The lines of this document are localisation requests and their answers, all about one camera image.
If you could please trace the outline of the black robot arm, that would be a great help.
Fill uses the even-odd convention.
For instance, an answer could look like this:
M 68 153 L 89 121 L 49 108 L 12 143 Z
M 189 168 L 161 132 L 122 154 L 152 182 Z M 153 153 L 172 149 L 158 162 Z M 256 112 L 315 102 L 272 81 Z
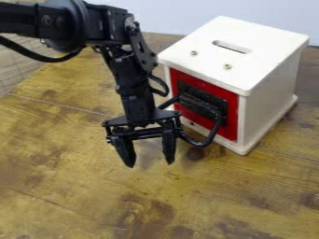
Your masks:
M 148 48 L 140 24 L 122 8 L 93 5 L 84 0 L 46 0 L 42 3 L 0 2 L 0 45 L 42 63 L 69 60 L 86 47 L 102 55 L 116 81 L 124 115 L 102 127 L 125 166 L 136 163 L 133 142 L 161 139 L 168 163 L 174 161 L 180 133 L 178 112 L 154 105 L 153 96 L 169 88 L 152 74 L 157 54 Z

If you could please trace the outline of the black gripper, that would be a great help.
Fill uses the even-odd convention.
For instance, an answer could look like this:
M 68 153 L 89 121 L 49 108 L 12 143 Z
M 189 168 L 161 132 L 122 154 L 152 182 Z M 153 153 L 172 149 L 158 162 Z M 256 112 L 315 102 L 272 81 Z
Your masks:
M 168 86 L 153 76 L 150 68 L 132 57 L 116 57 L 105 60 L 116 80 L 116 93 L 121 98 L 124 115 L 105 121 L 106 141 L 114 147 L 124 165 L 136 163 L 133 140 L 161 138 L 161 151 L 168 164 L 174 162 L 178 137 L 178 112 L 156 106 L 153 95 L 168 95 Z

